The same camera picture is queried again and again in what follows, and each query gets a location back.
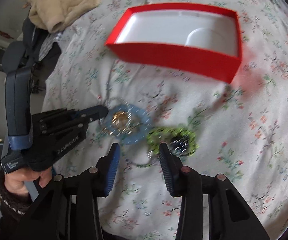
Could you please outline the brown knitted sleeve forearm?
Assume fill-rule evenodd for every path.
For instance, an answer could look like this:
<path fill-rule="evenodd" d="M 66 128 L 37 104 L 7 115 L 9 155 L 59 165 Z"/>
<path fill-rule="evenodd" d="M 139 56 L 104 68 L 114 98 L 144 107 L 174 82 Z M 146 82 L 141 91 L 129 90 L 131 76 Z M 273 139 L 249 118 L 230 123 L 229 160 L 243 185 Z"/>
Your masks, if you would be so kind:
<path fill-rule="evenodd" d="M 5 187 L 5 174 L 0 170 L 0 200 L 1 213 L 3 216 L 9 216 L 19 221 L 31 206 L 32 199 L 30 195 L 21 197 L 10 193 Z"/>

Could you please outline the person's left hand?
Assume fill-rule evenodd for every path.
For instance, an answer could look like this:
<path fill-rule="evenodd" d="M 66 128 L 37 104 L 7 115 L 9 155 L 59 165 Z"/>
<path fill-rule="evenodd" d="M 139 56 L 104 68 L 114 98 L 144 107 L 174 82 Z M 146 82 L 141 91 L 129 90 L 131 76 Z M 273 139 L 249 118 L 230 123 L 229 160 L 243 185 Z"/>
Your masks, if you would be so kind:
<path fill-rule="evenodd" d="M 12 173 L 5 174 L 4 186 L 8 192 L 21 197 L 28 196 L 28 190 L 24 184 L 25 181 L 35 181 L 39 179 L 39 186 L 44 188 L 52 179 L 52 168 L 36 172 L 28 167 L 21 168 Z"/>

